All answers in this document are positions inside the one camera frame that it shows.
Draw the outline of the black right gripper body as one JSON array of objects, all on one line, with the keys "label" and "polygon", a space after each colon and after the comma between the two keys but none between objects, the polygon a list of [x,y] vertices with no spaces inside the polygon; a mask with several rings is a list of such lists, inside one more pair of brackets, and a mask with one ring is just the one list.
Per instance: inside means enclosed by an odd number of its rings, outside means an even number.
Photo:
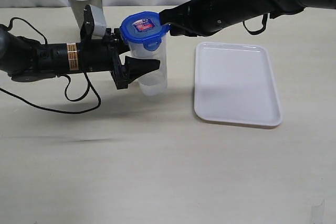
[{"label": "black right gripper body", "polygon": [[259,30],[247,30],[251,35],[259,35],[266,29],[270,0],[192,0],[190,13],[197,16],[196,25],[206,36],[262,16]]}]

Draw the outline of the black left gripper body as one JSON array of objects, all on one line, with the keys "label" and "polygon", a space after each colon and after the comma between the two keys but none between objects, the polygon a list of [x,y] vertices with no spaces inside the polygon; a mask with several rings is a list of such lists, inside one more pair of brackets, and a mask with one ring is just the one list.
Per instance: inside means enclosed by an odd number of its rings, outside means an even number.
[{"label": "black left gripper body", "polygon": [[110,72],[118,90],[127,89],[128,79],[125,67],[118,53],[121,38],[106,28],[103,37],[92,34],[92,30],[83,24],[80,28],[80,43],[78,44],[79,66],[81,72]]}]

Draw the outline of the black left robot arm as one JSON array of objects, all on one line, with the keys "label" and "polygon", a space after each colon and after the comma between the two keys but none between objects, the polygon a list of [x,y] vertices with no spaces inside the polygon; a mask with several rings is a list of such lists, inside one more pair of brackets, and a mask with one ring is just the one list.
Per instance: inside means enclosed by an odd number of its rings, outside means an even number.
[{"label": "black left robot arm", "polygon": [[83,9],[80,42],[41,44],[37,40],[10,33],[13,25],[1,25],[1,71],[16,82],[35,82],[67,74],[111,73],[118,90],[139,77],[159,69],[157,59],[137,59],[119,55],[130,48],[118,28],[107,27],[103,10],[93,5]]}]

